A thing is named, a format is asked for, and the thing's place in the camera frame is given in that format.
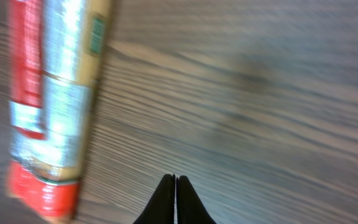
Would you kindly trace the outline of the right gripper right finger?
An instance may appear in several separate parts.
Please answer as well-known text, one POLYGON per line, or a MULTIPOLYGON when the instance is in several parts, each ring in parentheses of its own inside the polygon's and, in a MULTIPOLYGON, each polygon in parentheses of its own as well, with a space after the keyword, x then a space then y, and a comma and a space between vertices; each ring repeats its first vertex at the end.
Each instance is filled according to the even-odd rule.
POLYGON ((178 224, 216 224, 185 175, 177 178, 178 224))

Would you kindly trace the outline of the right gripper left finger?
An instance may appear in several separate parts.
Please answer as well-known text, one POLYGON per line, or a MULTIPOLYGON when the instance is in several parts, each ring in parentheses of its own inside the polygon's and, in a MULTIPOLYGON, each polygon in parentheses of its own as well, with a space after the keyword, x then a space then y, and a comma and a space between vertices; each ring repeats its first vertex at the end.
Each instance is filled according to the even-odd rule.
POLYGON ((174 224, 175 175, 165 174, 133 224, 174 224))

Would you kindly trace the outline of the orange pasta packet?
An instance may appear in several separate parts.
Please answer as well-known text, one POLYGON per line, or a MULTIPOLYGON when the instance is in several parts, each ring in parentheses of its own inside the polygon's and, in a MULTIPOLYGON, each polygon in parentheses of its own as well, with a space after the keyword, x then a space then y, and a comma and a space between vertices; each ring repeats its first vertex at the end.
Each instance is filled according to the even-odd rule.
POLYGON ((9 3, 9 196, 49 223, 75 212, 114 1, 9 3))

